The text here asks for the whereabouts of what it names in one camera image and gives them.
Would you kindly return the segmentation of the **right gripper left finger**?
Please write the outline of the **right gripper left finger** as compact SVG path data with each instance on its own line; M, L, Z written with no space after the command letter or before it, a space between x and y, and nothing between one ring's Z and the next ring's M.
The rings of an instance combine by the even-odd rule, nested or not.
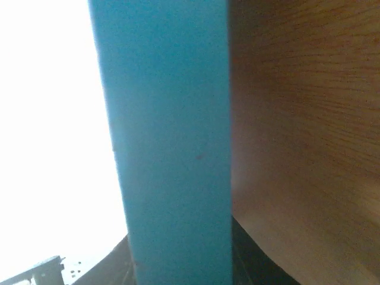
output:
M107 256L73 284L136 285L134 267L128 236L125 236Z

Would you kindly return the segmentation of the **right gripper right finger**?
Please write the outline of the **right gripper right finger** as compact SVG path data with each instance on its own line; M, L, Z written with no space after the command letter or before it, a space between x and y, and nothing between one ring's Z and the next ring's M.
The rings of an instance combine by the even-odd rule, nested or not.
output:
M232 261L234 285L299 285L261 250L235 218Z

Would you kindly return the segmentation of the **teal picture frame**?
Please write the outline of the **teal picture frame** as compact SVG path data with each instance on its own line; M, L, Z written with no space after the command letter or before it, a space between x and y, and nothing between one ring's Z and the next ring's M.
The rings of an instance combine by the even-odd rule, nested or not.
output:
M138 284L231 284L226 1L90 1Z

